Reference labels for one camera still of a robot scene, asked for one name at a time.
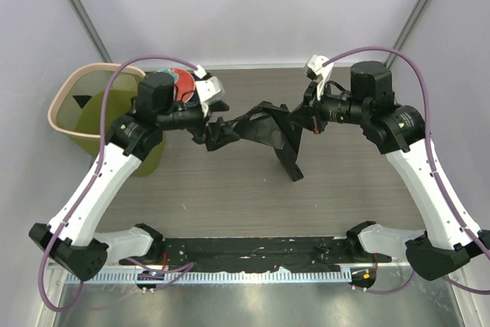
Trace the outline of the black trash bag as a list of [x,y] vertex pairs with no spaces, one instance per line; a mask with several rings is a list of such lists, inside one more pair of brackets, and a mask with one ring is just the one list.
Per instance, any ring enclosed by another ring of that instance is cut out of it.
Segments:
[[297,165],[302,128],[294,127],[287,119],[290,111],[286,104],[280,106],[263,101],[247,113],[226,121],[226,127],[241,139],[272,147],[276,157],[292,181],[304,178]]

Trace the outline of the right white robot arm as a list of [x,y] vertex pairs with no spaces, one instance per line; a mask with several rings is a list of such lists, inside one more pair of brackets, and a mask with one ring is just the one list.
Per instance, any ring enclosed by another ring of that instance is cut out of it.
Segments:
[[482,254],[478,244],[489,245],[489,232],[471,218],[453,190],[426,133],[426,120],[412,106],[396,103],[391,71],[380,61],[358,62],[351,67],[348,90],[331,80],[327,57],[312,56],[304,72],[311,83],[290,121],[315,134],[328,123],[360,126],[403,180],[425,225],[406,231],[365,221],[347,232],[348,257],[361,262],[377,253],[407,261],[432,281]]

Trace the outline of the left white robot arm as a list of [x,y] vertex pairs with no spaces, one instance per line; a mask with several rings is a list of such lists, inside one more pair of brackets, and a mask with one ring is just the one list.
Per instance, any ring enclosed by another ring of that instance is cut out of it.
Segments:
[[206,76],[192,80],[181,92],[177,74],[149,74],[139,83],[129,111],[115,119],[79,188],[49,223],[36,223],[29,237],[47,255],[82,282],[95,277],[108,263],[139,258],[156,264],[163,254],[163,236],[146,224],[126,231],[98,234],[96,227],[125,181],[162,142],[169,130],[205,131],[211,107],[221,102],[222,83]]

